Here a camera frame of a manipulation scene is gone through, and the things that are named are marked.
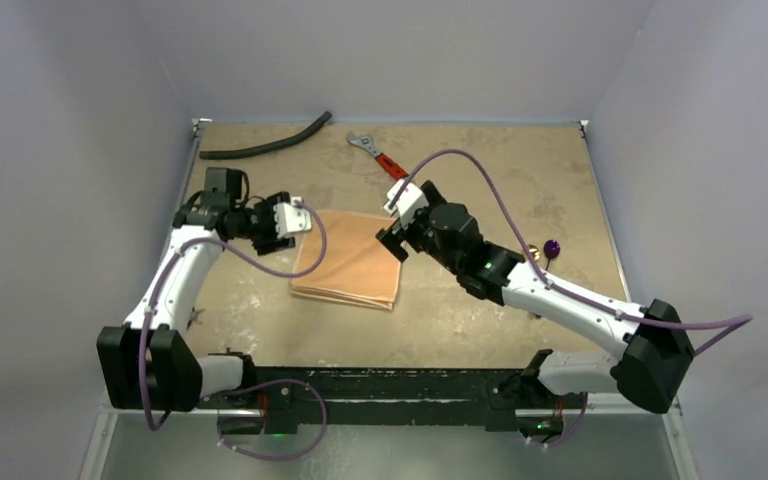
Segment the orange cloth napkin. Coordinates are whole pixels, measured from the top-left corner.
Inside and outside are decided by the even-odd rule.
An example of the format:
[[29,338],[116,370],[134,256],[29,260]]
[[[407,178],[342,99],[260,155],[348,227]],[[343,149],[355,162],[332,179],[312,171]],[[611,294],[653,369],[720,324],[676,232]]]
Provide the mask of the orange cloth napkin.
[[324,259],[310,274],[289,281],[291,293],[334,303],[392,310],[401,263],[376,238],[391,225],[384,216],[320,210],[327,237]]

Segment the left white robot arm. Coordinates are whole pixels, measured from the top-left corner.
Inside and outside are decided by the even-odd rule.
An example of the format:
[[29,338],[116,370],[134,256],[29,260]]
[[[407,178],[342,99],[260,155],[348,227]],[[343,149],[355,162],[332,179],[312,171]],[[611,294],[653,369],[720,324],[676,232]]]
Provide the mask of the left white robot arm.
[[203,284],[229,241],[244,239],[266,255],[294,247],[310,230],[302,200],[286,191],[248,199],[238,169],[210,167],[204,187],[173,217],[169,245],[150,286],[118,327],[101,330],[96,347],[109,401],[118,409],[188,412],[219,393],[232,408],[257,399],[258,382],[245,373],[242,353],[198,358],[184,335]]

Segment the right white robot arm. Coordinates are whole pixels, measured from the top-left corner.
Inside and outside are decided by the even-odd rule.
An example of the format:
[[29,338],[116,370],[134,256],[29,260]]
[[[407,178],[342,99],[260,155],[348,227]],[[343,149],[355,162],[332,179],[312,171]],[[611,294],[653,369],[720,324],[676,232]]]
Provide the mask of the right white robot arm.
[[695,357],[676,309],[613,299],[546,272],[523,254],[487,241],[468,209],[435,185],[398,180],[379,242],[399,261],[413,248],[436,260],[469,295],[531,312],[588,339],[600,352],[539,353],[521,381],[524,399],[544,407],[570,393],[618,393],[655,414],[668,412]]

